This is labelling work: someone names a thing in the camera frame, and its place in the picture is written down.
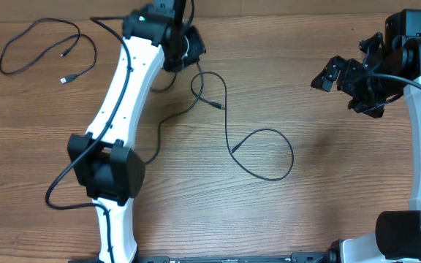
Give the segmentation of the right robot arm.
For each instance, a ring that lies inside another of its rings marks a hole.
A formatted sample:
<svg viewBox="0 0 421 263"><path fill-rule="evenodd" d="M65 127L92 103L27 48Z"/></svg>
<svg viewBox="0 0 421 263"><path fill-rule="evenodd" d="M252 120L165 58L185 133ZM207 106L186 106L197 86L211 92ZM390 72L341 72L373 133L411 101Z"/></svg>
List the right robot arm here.
<svg viewBox="0 0 421 263"><path fill-rule="evenodd" d="M384 211L375 230L335 241L318 262L421 262L421 9L389 16L384 31L359 43L363 59L335 56L312 80L321 91L350 96L349 109L380 118L386 105L404 99L411 123L413 183L409 207Z"/></svg>

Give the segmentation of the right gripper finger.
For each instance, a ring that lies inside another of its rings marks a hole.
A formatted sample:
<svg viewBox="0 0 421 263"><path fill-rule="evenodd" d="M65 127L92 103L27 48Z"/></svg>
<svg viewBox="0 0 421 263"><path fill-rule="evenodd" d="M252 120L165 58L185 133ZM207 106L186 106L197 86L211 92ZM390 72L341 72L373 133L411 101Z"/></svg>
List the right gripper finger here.
<svg viewBox="0 0 421 263"><path fill-rule="evenodd" d="M344 85L360 76L360 62L351 58L345 61L341 67L336 81L337 89L341 90Z"/></svg>
<svg viewBox="0 0 421 263"><path fill-rule="evenodd" d="M320 91L331 91L333 83L344 67L344 59L340 56L332 57L324 69L311 81L311 87Z"/></svg>

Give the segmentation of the black USB-C cable long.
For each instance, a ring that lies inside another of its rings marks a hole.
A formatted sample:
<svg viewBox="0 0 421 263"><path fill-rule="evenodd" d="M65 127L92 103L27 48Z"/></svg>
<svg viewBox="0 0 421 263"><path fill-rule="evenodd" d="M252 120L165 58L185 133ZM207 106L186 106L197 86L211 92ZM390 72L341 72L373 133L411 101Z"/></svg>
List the black USB-C cable long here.
<svg viewBox="0 0 421 263"><path fill-rule="evenodd" d="M217 79L219 79L221 81L221 84L223 85L224 88L224 102L218 103L218 102L212 102L208 99L202 98L202 94L201 91L199 91L198 93L194 90L194 81L200 77L201 79L201 86L202 88L204 88L205 86L205 81L204 81L204 76L205 75L212 75L214 77L216 77ZM229 126L228 126L228 87L227 84L224 80L224 78L219 75L216 72L199 72L197 73L195 76L193 76L193 78L191 79L190 82L190 90L193 93L193 95L196 97L197 101L202 101L206 104L209 104L212 107L215 107L219 110L223 110L224 111L224 136L225 136L225 143L227 146L227 150L228 153L231 157L231 159L245 172L247 172L248 174L250 174L251 176L255 177L255 178L259 178L261 180L266 180L266 181L280 181L283 180L284 178L286 178L290 172L292 171L292 168L294 167L294 163L295 163L295 152L294 149L292 147L291 142L289 141L289 139L279 130L277 129L272 129L272 128L262 128L262 129L257 129L254 130L253 132L251 132L250 134L246 135L239 143L231 146L230 145L230 141L229 141ZM274 133L277 134L283 141L285 146L284 147L279 147L279 150L287 150L287 153L276 153L274 150L257 150L256 153L251 153L250 157L251 159L249 159L248 161L246 161L244 164L242 164L237 157L235 156L235 153L237 152L237 150L240 149L241 146L243 146L245 144L245 142L250 139L251 137L253 137L256 134L260 134L260 133ZM256 168L256 167L260 167L261 164L260 162L263 161L263 164L282 164L283 167L286 167L286 172L283 175L280 175L278 177L276 177L275 175L271 175L269 177L257 174L255 171L252 171L251 168Z"/></svg>

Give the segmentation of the black USB-C cable short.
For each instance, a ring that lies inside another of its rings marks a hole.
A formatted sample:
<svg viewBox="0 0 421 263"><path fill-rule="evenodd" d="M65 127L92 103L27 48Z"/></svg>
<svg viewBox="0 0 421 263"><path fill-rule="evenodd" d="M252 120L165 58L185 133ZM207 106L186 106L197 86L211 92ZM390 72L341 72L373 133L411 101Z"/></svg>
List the black USB-C cable short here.
<svg viewBox="0 0 421 263"><path fill-rule="evenodd" d="M168 120L171 120L173 118L176 118L178 116L181 116L181 115L184 115L184 114L188 113L190 110L192 110L194 108L194 106L201 99L201 96L202 96L202 93L203 93L204 87L205 87L204 77L202 76L202 67L200 66L200 63L197 62L196 65L197 65L198 73L195 76L193 76L193 78L191 79L190 86L193 84L193 81L194 81L195 77L201 77L201 88L200 88L200 92L195 96L196 97L195 100L192 102L192 104L186 110L183 110L183 111L180 111L178 113L173 113L171 115L168 115L166 118L164 118L162 121L159 122L158 127L157 127L157 146L156 146L156 151L155 151L154 155L152 155L152 157L145 162L145 165L151 164L156 159L156 157L159 155L160 148L161 148L161 142L162 142L162 139L161 139L162 125L164 123L166 123Z"/></svg>

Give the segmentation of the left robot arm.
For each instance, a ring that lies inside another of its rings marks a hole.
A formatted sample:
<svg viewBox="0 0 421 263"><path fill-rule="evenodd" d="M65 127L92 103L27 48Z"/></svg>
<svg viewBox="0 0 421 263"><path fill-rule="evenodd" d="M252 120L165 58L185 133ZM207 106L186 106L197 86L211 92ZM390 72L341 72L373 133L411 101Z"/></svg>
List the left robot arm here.
<svg viewBox="0 0 421 263"><path fill-rule="evenodd" d="M133 262L133 201L146 163L135 153L137 126L160 70L178 73L198 63L206 49L184 1L155 1L123 17L118 64L96 117L85 134L73 134L67 167L85 187L98 217L101 248L93 262Z"/></svg>

